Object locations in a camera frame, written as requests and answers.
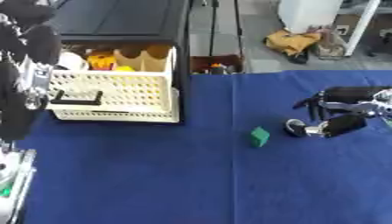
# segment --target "gray floor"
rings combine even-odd
[[[283,70],[392,70],[392,55],[369,58],[364,55],[361,46],[352,57],[347,59],[329,61],[311,56],[307,65],[293,65],[261,43],[265,36],[282,28],[277,17],[276,2],[274,0],[239,1],[248,73],[271,73]],[[191,15],[191,51],[194,56],[208,54],[212,8],[211,4],[203,7],[201,2],[195,0]],[[217,20],[215,54],[238,53],[234,0],[220,0]]]

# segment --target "basket handle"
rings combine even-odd
[[[61,98],[64,96],[65,92],[64,90],[60,90],[56,96],[54,97],[53,100],[51,100],[51,104],[66,104],[66,105],[80,105],[80,106],[101,106],[102,102],[102,91],[98,91],[96,93],[96,97],[92,101],[78,101],[78,100],[61,100]]]

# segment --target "yellow object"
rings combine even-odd
[[[112,52],[92,52],[87,61],[93,70],[113,70],[116,68],[116,59]]]
[[[300,54],[308,46],[321,40],[320,33],[291,34],[288,31],[278,31],[266,38],[265,45],[287,55]]]
[[[135,70],[130,66],[118,66],[115,70],[124,72],[135,72]]]

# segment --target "black cabinet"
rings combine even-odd
[[[59,0],[51,22],[65,44],[146,42],[177,49],[173,86],[186,100],[191,0]],[[181,109],[181,120],[184,110]]]

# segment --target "tripod stand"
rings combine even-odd
[[[210,36],[210,49],[209,56],[212,57],[214,54],[214,41],[215,41],[215,33],[216,33],[216,16],[217,10],[220,7],[219,0],[212,0],[213,7],[213,19],[211,23],[211,36]],[[240,58],[243,60],[243,43],[242,43],[242,26],[240,21],[240,6],[238,4],[238,0],[234,0],[234,11],[235,11],[235,25],[236,25],[236,33],[237,33],[237,41],[238,46],[240,48]]]

